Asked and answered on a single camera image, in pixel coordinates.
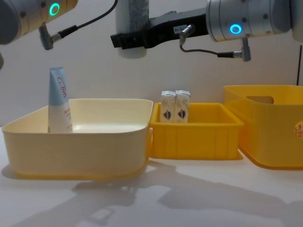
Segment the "green led ring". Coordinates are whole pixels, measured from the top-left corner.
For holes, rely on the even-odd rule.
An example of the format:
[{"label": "green led ring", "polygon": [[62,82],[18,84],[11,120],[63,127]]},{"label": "green led ring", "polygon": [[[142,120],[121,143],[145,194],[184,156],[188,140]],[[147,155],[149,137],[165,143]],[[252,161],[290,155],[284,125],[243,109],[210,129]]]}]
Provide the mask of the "green led ring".
[{"label": "green led ring", "polygon": [[53,5],[51,5],[50,9],[49,9],[49,15],[51,15],[52,17],[53,16],[56,16],[58,13],[59,13],[59,10],[60,10],[60,5],[58,3],[54,3]]}]

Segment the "blue led ring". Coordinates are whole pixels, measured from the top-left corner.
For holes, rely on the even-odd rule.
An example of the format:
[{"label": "blue led ring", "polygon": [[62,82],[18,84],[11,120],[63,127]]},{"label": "blue led ring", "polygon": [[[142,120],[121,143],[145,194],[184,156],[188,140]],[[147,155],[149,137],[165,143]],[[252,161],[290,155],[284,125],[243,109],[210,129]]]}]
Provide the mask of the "blue led ring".
[{"label": "blue led ring", "polygon": [[50,9],[49,9],[49,15],[56,16],[59,13],[60,10],[60,5],[58,3],[54,3],[53,5],[51,5]]},{"label": "blue led ring", "polygon": [[239,35],[242,32],[242,27],[238,24],[233,24],[229,30],[232,34]]}]

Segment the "black cable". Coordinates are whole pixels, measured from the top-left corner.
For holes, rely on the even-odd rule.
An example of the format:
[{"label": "black cable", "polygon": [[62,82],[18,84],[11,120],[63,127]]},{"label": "black cable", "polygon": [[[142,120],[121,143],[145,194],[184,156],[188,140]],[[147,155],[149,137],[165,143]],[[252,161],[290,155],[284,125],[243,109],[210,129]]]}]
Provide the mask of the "black cable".
[{"label": "black cable", "polygon": [[181,51],[183,51],[185,53],[203,52],[203,53],[211,53],[211,54],[217,55],[218,58],[234,58],[234,52],[217,53],[214,51],[208,51],[208,50],[202,50],[202,49],[185,50],[182,45],[180,45],[180,49],[181,49]]},{"label": "black cable", "polygon": [[82,25],[79,25],[79,26],[73,25],[73,26],[71,26],[71,27],[69,27],[65,30],[62,30],[62,31],[58,32],[58,34],[60,34],[61,38],[63,39],[64,37],[70,35],[71,33],[75,32],[75,31],[77,31],[78,29],[83,28],[87,25],[90,25],[90,24],[106,17],[108,14],[110,14],[115,9],[115,7],[117,6],[117,3],[118,3],[118,0],[115,0],[113,6],[108,11],[106,11],[104,14],[102,14],[101,16],[96,17],[95,19],[90,20],[89,22],[86,22],[86,23],[84,23]]}]

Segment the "cream plastic tub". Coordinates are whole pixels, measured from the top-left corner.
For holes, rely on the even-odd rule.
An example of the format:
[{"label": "cream plastic tub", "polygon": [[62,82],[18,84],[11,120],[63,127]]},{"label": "cream plastic tub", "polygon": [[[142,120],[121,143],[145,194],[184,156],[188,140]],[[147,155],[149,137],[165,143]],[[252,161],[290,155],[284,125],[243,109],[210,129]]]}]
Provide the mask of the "cream plastic tub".
[{"label": "cream plastic tub", "polygon": [[135,174],[148,158],[152,106],[141,99],[72,99],[70,134],[47,133],[44,107],[3,127],[9,163],[28,178]]}]

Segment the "white table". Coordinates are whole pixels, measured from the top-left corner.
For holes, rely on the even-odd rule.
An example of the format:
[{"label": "white table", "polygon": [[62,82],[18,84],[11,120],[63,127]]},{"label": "white table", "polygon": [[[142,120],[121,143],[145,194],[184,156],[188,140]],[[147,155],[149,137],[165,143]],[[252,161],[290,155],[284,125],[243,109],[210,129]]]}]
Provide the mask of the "white table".
[{"label": "white table", "polygon": [[0,134],[0,227],[303,227],[303,172],[152,160],[136,179],[18,179]]}]

